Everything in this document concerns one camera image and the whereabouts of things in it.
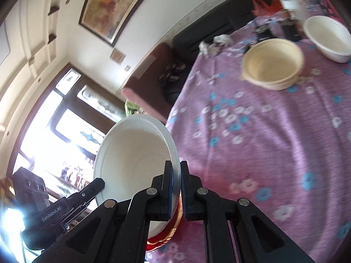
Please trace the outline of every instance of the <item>bowl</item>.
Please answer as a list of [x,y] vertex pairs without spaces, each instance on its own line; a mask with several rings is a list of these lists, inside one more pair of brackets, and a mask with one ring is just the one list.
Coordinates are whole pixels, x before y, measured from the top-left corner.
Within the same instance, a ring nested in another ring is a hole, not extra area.
[[[172,217],[180,195],[180,161],[174,140],[166,127],[148,115],[131,115],[114,125],[96,155],[94,178],[105,188],[96,195],[98,205],[107,199],[122,202],[151,186],[164,172],[165,161],[173,166]],[[148,238],[164,230],[168,222],[151,222]]]
[[274,38],[260,42],[245,54],[242,78],[268,90],[284,90],[301,74],[305,57],[293,42]]
[[340,22],[325,16],[310,17],[304,23],[306,36],[327,58],[345,63],[351,57],[351,35]]

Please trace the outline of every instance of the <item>framed painting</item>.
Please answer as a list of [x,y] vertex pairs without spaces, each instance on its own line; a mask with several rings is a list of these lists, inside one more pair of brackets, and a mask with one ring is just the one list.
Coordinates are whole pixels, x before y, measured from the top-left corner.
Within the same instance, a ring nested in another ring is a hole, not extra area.
[[79,24],[115,46],[143,0],[85,0]]

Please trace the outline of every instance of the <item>beige bowl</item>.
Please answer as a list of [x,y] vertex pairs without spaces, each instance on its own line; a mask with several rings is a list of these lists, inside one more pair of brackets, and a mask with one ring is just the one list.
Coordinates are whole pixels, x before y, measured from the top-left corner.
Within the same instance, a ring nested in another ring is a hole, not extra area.
[[268,90],[284,90],[301,74],[305,57],[293,42],[274,38],[253,46],[244,56],[242,78]]

